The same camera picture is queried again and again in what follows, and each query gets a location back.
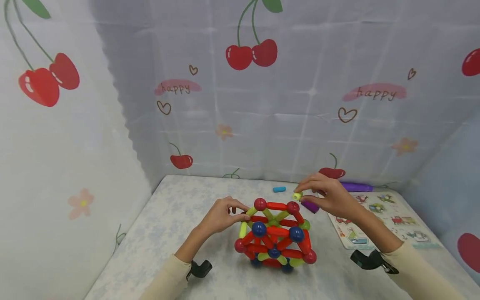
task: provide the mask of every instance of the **green leaf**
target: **green leaf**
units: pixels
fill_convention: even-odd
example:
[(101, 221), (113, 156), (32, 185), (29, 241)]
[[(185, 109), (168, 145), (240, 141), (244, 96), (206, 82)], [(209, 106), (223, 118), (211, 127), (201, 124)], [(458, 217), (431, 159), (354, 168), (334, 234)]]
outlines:
[(42, 19), (50, 19), (50, 13), (40, 0), (22, 0), (34, 14)]
[(273, 13), (279, 13), (283, 11), (282, 2), (280, 0), (262, 0), (266, 9)]

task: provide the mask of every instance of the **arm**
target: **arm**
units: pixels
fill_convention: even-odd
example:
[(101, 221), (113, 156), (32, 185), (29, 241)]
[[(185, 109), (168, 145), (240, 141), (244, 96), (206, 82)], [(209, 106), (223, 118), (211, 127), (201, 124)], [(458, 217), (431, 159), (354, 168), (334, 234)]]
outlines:
[(399, 274), (389, 277), (413, 300), (463, 299), (413, 247), (403, 243), (375, 215), (362, 207), (338, 180), (320, 173), (312, 174), (299, 183), (295, 192), (309, 189), (318, 191), (324, 198), (308, 195), (301, 201), (315, 203), (326, 212), (355, 223), (377, 246), (385, 261), (399, 271)]
[(459, 300), (460, 293), (410, 245), (403, 243), (376, 216), (363, 209), (353, 221), (377, 246), (384, 260), (399, 271), (388, 274), (413, 300)]
[(192, 267), (191, 262), (205, 241), (236, 222), (250, 220), (250, 217), (245, 214), (231, 216), (230, 212), (236, 213), (237, 208), (243, 211), (249, 209), (230, 196), (215, 201), (175, 255), (170, 256), (164, 263), (140, 300), (175, 299), (187, 287), (187, 275)]
[(175, 299), (187, 287), (191, 261), (208, 237), (201, 228), (194, 228), (175, 255), (168, 258), (140, 300)]

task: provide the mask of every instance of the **hand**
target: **hand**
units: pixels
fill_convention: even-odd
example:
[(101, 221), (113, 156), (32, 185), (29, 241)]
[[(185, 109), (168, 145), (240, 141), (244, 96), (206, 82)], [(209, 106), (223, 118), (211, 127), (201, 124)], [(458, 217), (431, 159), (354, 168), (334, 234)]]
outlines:
[(345, 218), (355, 223), (359, 215), (366, 211), (336, 179), (328, 178), (320, 173), (314, 173), (300, 181), (295, 192), (303, 192), (309, 189), (312, 192), (319, 192), (324, 198), (305, 195), (300, 201), (312, 202), (334, 216)]
[(237, 208), (246, 212), (249, 208), (243, 205), (237, 199), (228, 196), (223, 199), (217, 199), (212, 208), (205, 215), (204, 219), (198, 225), (210, 236), (214, 233), (221, 232), (233, 224), (241, 221), (248, 221), (250, 217), (246, 214), (231, 216), (230, 213), (236, 213)]

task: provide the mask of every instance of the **purple stick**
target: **purple stick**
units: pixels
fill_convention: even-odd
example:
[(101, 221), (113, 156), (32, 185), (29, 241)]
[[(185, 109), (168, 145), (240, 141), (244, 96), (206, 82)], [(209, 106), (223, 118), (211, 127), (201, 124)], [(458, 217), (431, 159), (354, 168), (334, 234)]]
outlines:
[(303, 206), (305, 206), (309, 211), (311, 211), (314, 214), (316, 214), (318, 212), (318, 210), (320, 209), (318, 206), (316, 206), (312, 202), (303, 201), (303, 202), (301, 202), (301, 204)]
[(362, 183), (350, 183), (342, 182), (343, 187), (347, 192), (371, 192), (373, 191), (373, 186)]

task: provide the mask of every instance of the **white tablecloth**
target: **white tablecloth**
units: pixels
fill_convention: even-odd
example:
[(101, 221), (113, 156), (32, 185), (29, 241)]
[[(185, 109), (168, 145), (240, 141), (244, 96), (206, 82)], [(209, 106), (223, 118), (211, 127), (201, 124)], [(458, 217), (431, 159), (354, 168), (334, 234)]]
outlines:
[[(273, 193), (275, 186), (287, 191)], [(287, 203), (294, 183), (208, 177), (166, 176), (138, 216), (109, 263), (88, 293), (87, 300), (137, 299), (204, 217), (217, 198), (231, 195), (247, 206), (263, 197)], [(295, 268), (292, 274), (279, 269), (255, 269), (244, 254), (235, 252), (240, 225), (211, 237), (195, 257), (209, 260), (213, 269), (204, 279), (191, 276), (179, 299), (410, 299), (381, 268), (365, 271), (350, 259), (325, 212), (312, 214), (301, 206), (310, 221), (312, 249), (317, 262)], [(480, 299), (480, 288), (445, 248), (419, 250), (467, 299)]]

